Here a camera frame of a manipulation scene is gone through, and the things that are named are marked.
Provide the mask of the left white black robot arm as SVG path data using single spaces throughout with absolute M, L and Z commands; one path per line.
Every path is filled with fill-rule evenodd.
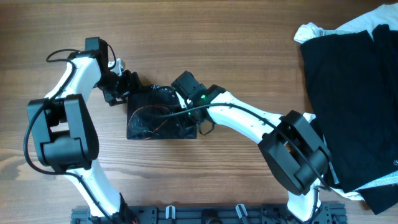
M 29 124 L 23 151 L 35 171 L 66 177 L 89 206 L 92 223 L 139 223 L 121 193 L 110 183 L 98 155 L 99 139 L 86 102 L 94 88 L 113 91 L 122 67 L 107 49 L 69 50 L 67 67 L 55 88 L 27 106 Z

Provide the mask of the black orange printed cycling jersey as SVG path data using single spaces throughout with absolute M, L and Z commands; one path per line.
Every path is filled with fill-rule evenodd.
M 129 95 L 126 138 L 129 140 L 195 139 L 197 127 L 187 116 L 165 118 L 182 110 L 170 86 L 144 86 Z

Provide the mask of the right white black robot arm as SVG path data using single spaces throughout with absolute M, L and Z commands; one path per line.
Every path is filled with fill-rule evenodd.
M 182 108 L 196 122 L 226 126 L 255 142 L 272 175 L 289 193 L 289 212 L 301 222 L 315 221 L 321 205 L 319 190 L 329 189 L 323 175 L 332 155 L 304 115 L 257 109 L 218 85 L 172 86 Z

